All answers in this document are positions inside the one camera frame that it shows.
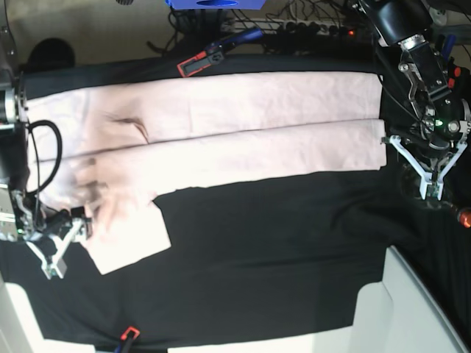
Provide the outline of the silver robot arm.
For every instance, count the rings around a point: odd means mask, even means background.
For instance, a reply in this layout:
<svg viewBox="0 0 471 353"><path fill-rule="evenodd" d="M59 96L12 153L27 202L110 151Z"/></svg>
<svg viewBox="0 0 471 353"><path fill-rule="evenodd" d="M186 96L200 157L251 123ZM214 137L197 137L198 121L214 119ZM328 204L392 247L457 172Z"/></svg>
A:
<svg viewBox="0 0 471 353"><path fill-rule="evenodd" d="M402 111L389 118L390 137L402 140L410 160L429 171L454 165L458 144L470 133L470 101L462 96L464 71L434 47L432 18L422 1L353 1L372 32L374 55L387 79L402 74L408 88L385 93Z"/></svg>

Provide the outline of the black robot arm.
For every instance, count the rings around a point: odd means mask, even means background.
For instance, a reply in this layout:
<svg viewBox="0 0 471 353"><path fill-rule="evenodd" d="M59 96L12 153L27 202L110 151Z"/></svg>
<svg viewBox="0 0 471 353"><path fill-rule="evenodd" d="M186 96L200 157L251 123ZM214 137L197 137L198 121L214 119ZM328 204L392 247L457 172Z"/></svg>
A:
<svg viewBox="0 0 471 353"><path fill-rule="evenodd" d="M43 237L75 241L88 237L91 220L83 207L61 210L47 216L39 200L58 172L63 156L63 140L51 121L30 123L26 115L26 93L18 53L7 17L7 2L1 2L1 240L34 243ZM36 127L50 128L57 141L57 156L51 174L26 189L29 178L28 140Z"/></svg>

